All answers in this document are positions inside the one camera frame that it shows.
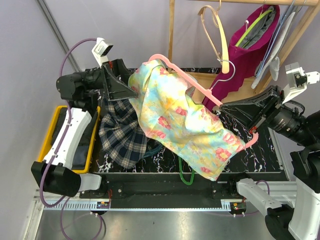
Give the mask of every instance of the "plaid cloth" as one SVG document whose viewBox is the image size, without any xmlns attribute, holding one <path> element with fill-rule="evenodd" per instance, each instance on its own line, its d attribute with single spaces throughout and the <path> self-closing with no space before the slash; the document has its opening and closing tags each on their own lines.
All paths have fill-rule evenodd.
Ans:
<svg viewBox="0 0 320 240">
<path fill-rule="evenodd" d="M 130 169 L 144 156 L 147 137 L 138 123 L 135 109 L 128 99 L 107 101 L 107 114 L 100 125 L 102 149 L 109 157 L 126 169 Z"/>
</svg>

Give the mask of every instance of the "black marble tabletop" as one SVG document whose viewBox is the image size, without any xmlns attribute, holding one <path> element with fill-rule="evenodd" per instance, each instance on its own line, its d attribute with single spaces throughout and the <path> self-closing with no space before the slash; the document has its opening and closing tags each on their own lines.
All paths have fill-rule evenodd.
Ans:
<svg viewBox="0 0 320 240">
<path fill-rule="evenodd" d="M 198 73 L 219 73 L 219 68 L 182 68 L 186 72 Z M 101 115 L 104 115 L 105 108 L 101 101 Z M 235 119 L 225 113 L 215 112 L 221 119 L 225 128 L 240 136 L 248 142 L 252 135 L 244 129 Z M 231 158 L 230 163 L 224 169 L 227 173 L 256 172 L 256 173 L 280 173 L 281 170 L 275 148 L 271 139 L 269 129 L 260 127 L 258 129 L 259 139 L 252 147 L 237 153 Z M 97 135 L 97 141 L 92 155 L 93 161 L 90 171 L 94 173 L 178 173 L 178 156 L 163 147 L 160 152 L 153 156 L 141 159 L 132 169 L 125 169 L 114 162 L 101 149 L 101 142 Z M 183 162 L 183 172 L 189 173 L 191 169 Z"/>
</svg>

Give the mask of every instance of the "wooden rod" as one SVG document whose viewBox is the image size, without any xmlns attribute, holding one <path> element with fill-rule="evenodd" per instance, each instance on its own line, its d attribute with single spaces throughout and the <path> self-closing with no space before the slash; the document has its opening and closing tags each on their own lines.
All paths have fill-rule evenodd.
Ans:
<svg viewBox="0 0 320 240">
<path fill-rule="evenodd" d="M 175 22 L 175 0 L 170 0 L 170 23 L 169 23 L 169 52 L 168 59 L 172 62 L 172 52 L 174 44 L 174 22 Z"/>
<path fill-rule="evenodd" d="M 308 7 L 305 11 L 304 15 L 302 16 L 301 20 L 299 21 L 298 25 L 293 30 L 292 34 L 288 38 L 288 40 L 283 45 L 283 48 L 279 52 L 279 59 L 280 59 L 280 66 L 284 63 L 298 40 L 304 34 L 305 30 L 308 28 L 310 23 L 313 21 L 315 16 L 320 10 L 320 2 L 315 7 Z M 270 71 L 267 72 L 265 77 L 258 83 L 255 88 L 254 94 L 259 94 L 263 92 L 263 90 L 269 85 L 270 81 L 272 80 Z"/>
<path fill-rule="evenodd" d="M 219 2 L 219 0 L 193 0 L 206 2 Z M 319 0 L 295 0 L 296 6 L 316 6 Z M 292 0 L 222 0 L 224 3 L 238 3 L 238 4 L 266 4 L 266 5 L 291 5 Z"/>
</svg>

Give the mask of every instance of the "colorful floral fabric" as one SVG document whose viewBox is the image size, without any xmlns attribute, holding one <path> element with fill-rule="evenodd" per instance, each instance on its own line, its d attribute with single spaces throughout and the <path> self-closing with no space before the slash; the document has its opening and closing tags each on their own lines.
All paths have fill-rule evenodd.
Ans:
<svg viewBox="0 0 320 240">
<path fill-rule="evenodd" d="M 144 62 L 128 85 L 138 93 L 129 101 L 145 135 L 203 177 L 217 180 L 228 160 L 244 149 L 245 143 L 216 115 L 192 100 L 194 87 L 177 73 L 168 73 L 160 60 Z"/>
</svg>

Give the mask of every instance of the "yellow bin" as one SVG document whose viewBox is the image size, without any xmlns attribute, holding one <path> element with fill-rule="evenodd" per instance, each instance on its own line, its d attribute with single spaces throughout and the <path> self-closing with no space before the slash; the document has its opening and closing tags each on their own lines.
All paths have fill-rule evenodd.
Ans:
<svg viewBox="0 0 320 240">
<path fill-rule="evenodd" d="M 50 151 L 50 149 L 52 147 L 52 145 L 51 145 L 52 135 L 54 134 L 54 130 L 55 130 L 55 126 L 56 126 L 57 121 L 58 121 L 60 110 L 62 108 L 66 108 L 66 107 L 67 107 L 66 105 L 62 105 L 62 106 L 57 106 L 56 107 L 54 115 L 53 115 L 53 118 L 52 118 L 51 123 L 50 123 L 50 127 L 48 129 L 48 132 L 45 135 L 45 139 L 44 139 L 44 142 L 42 144 L 41 152 L 40 152 L 40 155 L 39 155 L 38 160 L 37 160 L 38 162 L 42 162 L 44 157 Z M 98 117 L 97 117 L 97 119 L 95 121 L 95 124 L 94 124 L 94 127 L 93 127 L 93 132 L 92 132 L 92 135 L 91 135 L 89 151 L 88 151 L 88 155 L 86 157 L 86 162 L 85 162 L 84 169 L 72 170 L 77 174 L 86 174 L 86 173 L 89 172 L 89 168 L 90 168 L 90 164 L 91 164 L 91 160 L 92 160 L 92 153 L 93 153 L 93 150 L 94 150 L 94 145 L 95 145 L 95 140 L 96 140 L 96 133 L 97 133 L 97 130 L 98 130 L 98 122 L 99 122 L 99 119 L 100 119 L 100 111 L 101 111 L 101 108 L 98 106 L 97 107 Z"/>
</svg>

